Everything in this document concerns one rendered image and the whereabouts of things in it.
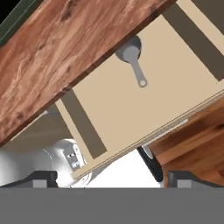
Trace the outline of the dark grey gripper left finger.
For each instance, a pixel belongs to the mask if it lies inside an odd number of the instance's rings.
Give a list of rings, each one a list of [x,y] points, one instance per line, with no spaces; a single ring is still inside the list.
[[[3,188],[57,188],[57,177],[56,171],[35,171],[24,179],[3,185]]]

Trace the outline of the white rounded object, black band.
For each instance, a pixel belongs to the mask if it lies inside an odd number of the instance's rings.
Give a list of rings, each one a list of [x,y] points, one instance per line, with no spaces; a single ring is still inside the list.
[[[70,138],[30,152],[0,151],[0,186],[28,178],[34,172],[55,172],[60,188],[160,188],[164,172],[156,156],[140,146],[116,161],[97,168],[82,178],[72,172],[88,162],[79,145]]]

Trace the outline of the grey measuring cup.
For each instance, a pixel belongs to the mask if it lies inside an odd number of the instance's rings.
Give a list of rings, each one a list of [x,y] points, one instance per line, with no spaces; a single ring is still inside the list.
[[[138,36],[134,36],[122,47],[120,47],[116,52],[116,57],[129,63],[132,66],[133,72],[136,76],[136,81],[140,88],[145,88],[148,85],[148,81],[144,76],[144,73],[138,63],[138,59],[142,51],[142,42]]]

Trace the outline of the beige open drawer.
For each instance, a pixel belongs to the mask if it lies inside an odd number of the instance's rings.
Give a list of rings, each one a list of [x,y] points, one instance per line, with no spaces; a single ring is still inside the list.
[[[111,55],[56,106],[78,179],[147,144],[224,95],[224,0],[177,0],[138,34],[148,84]]]

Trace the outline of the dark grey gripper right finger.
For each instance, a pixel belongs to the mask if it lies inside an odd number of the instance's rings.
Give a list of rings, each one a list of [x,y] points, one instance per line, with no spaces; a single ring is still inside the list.
[[[168,186],[170,188],[223,188],[223,185],[202,180],[189,171],[169,171]]]

